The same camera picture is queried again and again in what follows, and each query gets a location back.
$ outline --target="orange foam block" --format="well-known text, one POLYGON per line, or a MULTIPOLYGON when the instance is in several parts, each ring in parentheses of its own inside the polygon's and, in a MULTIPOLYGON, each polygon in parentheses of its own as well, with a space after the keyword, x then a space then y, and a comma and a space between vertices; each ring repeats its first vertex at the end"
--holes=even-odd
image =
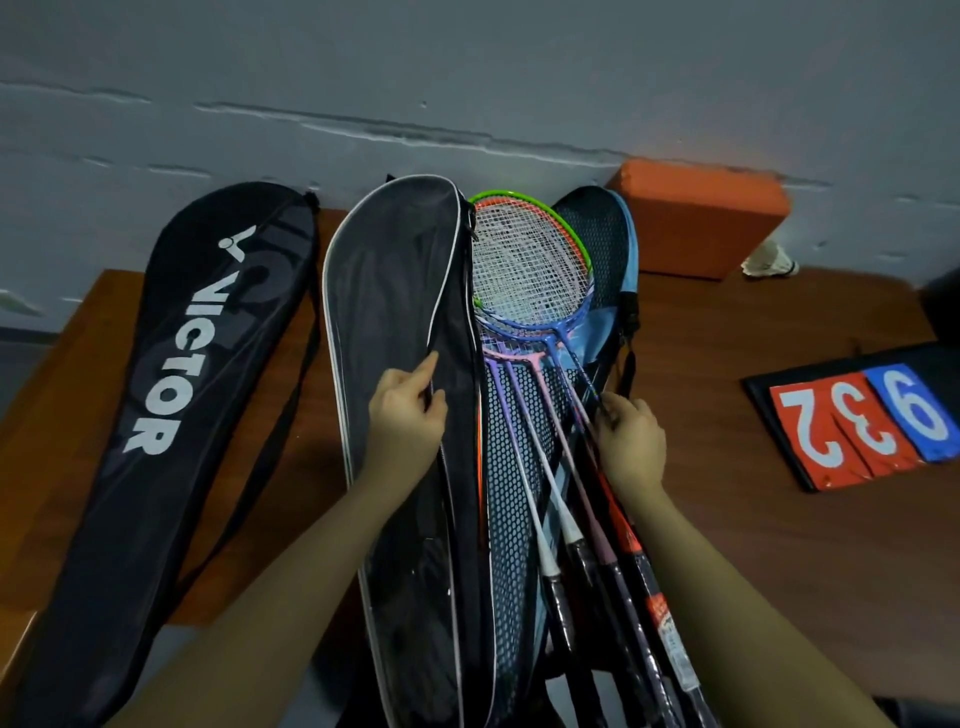
POLYGON ((640 270, 723 279, 790 214, 777 179, 630 159, 608 184, 627 201, 640 270))

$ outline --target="gray wall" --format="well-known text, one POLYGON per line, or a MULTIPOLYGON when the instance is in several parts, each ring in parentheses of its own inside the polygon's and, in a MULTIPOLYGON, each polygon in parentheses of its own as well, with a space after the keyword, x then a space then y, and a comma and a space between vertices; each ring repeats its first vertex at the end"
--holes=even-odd
POLYGON ((547 200, 628 155, 783 175, 801 262, 960 264, 954 0, 7 0, 0 288, 59 329, 207 190, 435 172, 547 200))

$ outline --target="brown tabletop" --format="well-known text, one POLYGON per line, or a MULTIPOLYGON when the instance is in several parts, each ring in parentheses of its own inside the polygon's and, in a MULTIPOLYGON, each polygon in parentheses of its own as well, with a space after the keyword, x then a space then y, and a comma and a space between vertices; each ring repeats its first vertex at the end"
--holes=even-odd
MULTIPOLYGON (((324 249, 342 218, 322 215, 324 249)), ((83 511, 123 386, 142 280, 103 273, 0 423, 0 649, 43 608, 83 511)), ((759 282, 644 275, 639 290, 634 393, 667 430, 667 487, 683 510, 864 688, 960 702, 960 499, 952 492, 960 464, 806 494, 738 384, 856 348, 933 338, 914 293, 889 279, 818 270, 759 282)), ((310 317, 303 306, 257 385, 186 568, 232 511, 289 394, 310 317)), ((343 491, 324 341, 273 482, 174 621, 214 619, 343 491)), ((355 592, 347 611, 358 612, 355 592)))

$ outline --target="person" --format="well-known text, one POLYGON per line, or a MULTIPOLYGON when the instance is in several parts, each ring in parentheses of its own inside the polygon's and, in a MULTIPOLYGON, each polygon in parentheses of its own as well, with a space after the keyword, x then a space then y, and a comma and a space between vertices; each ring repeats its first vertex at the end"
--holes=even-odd
MULTIPOLYGON (((388 370, 370 402, 364 464, 350 490, 265 569, 108 728, 275 726, 381 527, 434 461, 437 364, 388 370)), ((727 726, 890 726, 871 698, 780 615, 663 489, 666 436, 650 408, 603 394, 607 478, 636 524, 707 698, 727 726)))

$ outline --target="shuttlecock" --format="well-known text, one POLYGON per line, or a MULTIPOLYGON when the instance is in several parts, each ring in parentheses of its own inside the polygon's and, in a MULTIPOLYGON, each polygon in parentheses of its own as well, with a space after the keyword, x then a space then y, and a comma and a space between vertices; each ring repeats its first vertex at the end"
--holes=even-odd
POLYGON ((769 278, 771 276, 796 276, 800 265, 773 240, 764 240, 750 256, 740 263, 744 276, 769 278))

